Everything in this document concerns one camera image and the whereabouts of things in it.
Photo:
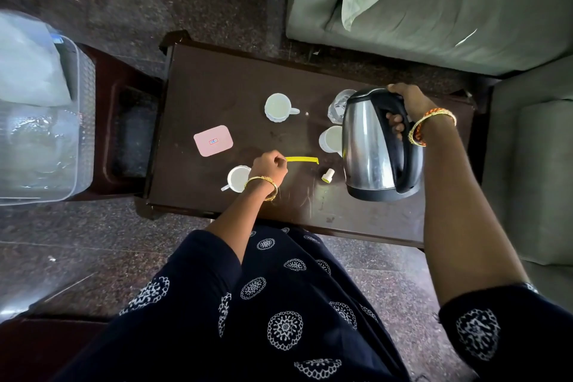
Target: stainless steel kettle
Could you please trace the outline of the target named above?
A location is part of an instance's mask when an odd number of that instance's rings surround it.
[[[387,112],[402,116],[402,141],[392,132]],[[348,98],[342,158],[350,195],[364,201],[395,201],[419,190],[423,148],[408,141],[411,128],[400,95],[385,88],[368,88]]]

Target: green sofa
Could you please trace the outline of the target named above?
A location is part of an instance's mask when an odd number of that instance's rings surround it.
[[[571,0],[378,0],[351,31],[340,10],[341,0],[288,0],[287,37],[488,75],[573,48]]]
[[[495,86],[482,188],[533,284],[573,311],[573,56]]]

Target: coffee table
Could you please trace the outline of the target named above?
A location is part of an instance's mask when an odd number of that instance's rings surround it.
[[[393,203],[350,197],[342,158],[319,147],[319,135],[332,123],[328,105],[344,89],[374,83],[343,78],[303,64],[182,40],[168,52],[168,80],[155,134],[144,197],[154,210],[215,218],[237,197],[221,187],[237,165],[249,165],[262,152],[318,157],[320,164],[290,162],[276,199],[264,203],[260,219],[297,224],[318,234],[423,247],[423,190]],[[300,109],[280,123],[265,117],[264,103],[273,93],[286,94]],[[437,99],[458,116],[464,143],[473,109],[460,101]],[[231,149],[203,157],[195,133],[226,125]],[[332,183],[321,180],[328,168]]]

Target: bangle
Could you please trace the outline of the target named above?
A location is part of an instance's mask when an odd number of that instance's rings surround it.
[[[430,117],[433,117],[434,115],[447,115],[448,117],[450,117],[452,119],[452,121],[454,122],[454,125],[456,125],[458,123],[455,115],[452,113],[452,111],[448,110],[448,109],[444,109],[442,107],[436,107],[434,109],[430,109],[428,112],[426,112],[423,117],[421,117],[416,124],[414,124],[414,126],[412,127],[412,130],[410,130],[410,132],[408,133],[408,140],[410,141],[411,144],[414,145],[418,145],[419,147],[425,147],[426,146],[426,142],[424,142],[422,140],[422,122]]]
[[[277,194],[278,194],[278,186],[275,184],[275,182],[273,181],[273,179],[270,178],[270,177],[267,177],[267,176],[264,176],[264,175],[263,175],[263,176],[260,176],[260,177],[251,177],[251,178],[249,178],[249,179],[247,180],[247,182],[245,183],[245,187],[247,187],[247,184],[248,184],[250,181],[256,180],[256,179],[258,179],[258,178],[260,178],[260,179],[262,179],[262,180],[265,180],[265,181],[268,181],[268,182],[271,183],[273,186],[275,186],[275,190],[273,191],[273,193],[272,193],[271,195],[269,195],[268,197],[265,198],[265,201],[272,201],[272,200],[274,200],[275,197],[276,197]]]

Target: white cup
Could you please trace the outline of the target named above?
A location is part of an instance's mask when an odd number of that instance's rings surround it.
[[[245,165],[239,165],[229,171],[227,175],[227,185],[223,186],[221,190],[231,189],[235,192],[241,193],[245,190],[245,183],[249,179],[250,168]]]
[[[323,131],[319,145],[326,153],[338,153],[342,157],[342,126],[333,126]]]
[[[289,115],[299,114],[300,111],[290,105],[289,97],[284,94],[273,94],[265,103],[265,115],[272,122],[283,122]]]

